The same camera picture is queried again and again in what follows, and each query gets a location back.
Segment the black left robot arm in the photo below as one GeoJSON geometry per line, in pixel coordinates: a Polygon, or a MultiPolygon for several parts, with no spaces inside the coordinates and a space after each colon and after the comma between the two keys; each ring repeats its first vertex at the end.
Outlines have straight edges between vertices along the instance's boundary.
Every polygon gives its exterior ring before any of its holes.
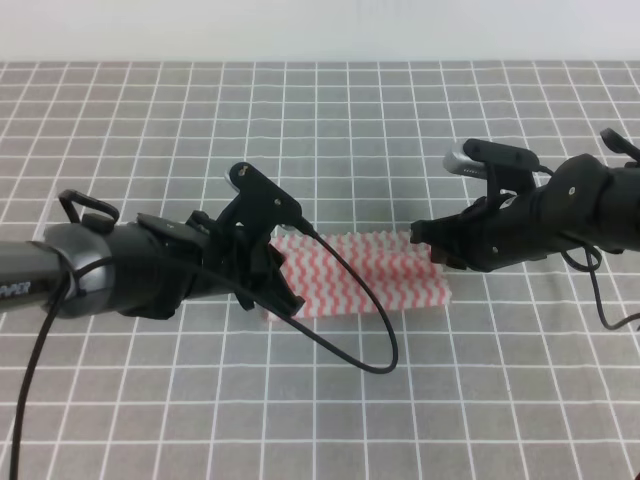
{"type": "Polygon", "coordinates": [[[295,315],[304,304],[281,271],[274,222],[243,212],[240,197],[216,219],[194,211],[184,223],[118,210],[75,190],[59,196],[68,220],[42,241],[1,244],[1,309],[52,306],[65,319],[117,312],[171,318],[183,301],[232,293],[246,310],[260,305],[295,315]]]}

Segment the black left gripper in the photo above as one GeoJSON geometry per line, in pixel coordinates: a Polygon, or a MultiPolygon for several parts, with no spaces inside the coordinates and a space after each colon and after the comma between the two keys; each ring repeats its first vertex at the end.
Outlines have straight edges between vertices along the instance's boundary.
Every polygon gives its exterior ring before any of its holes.
{"type": "Polygon", "coordinates": [[[270,237],[249,242],[236,228],[194,211],[184,223],[169,225],[169,257],[179,265],[169,269],[171,306],[182,301],[232,293],[240,307],[260,306],[277,317],[292,317],[305,300],[296,295],[281,267],[285,257],[270,237]]]}

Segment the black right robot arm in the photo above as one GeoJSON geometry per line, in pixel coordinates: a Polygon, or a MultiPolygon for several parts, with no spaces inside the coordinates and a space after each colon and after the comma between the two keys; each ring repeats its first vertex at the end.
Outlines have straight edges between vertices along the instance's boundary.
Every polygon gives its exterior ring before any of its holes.
{"type": "Polygon", "coordinates": [[[410,241],[435,264],[491,272],[593,246],[612,254],[639,249],[639,150],[614,130],[600,134],[629,157],[611,168],[590,154],[564,161],[542,186],[543,167],[528,149],[468,139],[445,158],[452,173],[485,180],[487,190],[461,213],[418,220],[410,241]]]}

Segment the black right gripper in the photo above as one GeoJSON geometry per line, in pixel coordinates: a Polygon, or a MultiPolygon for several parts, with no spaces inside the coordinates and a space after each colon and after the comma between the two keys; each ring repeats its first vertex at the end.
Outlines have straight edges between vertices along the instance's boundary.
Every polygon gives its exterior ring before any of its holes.
{"type": "Polygon", "coordinates": [[[545,227],[534,194],[503,198],[491,209],[482,199],[459,215],[417,220],[410,242],[428,244],[434,264],[490,272],[524,261],[542,260],[565,248],[565,240],[545,227]]]}

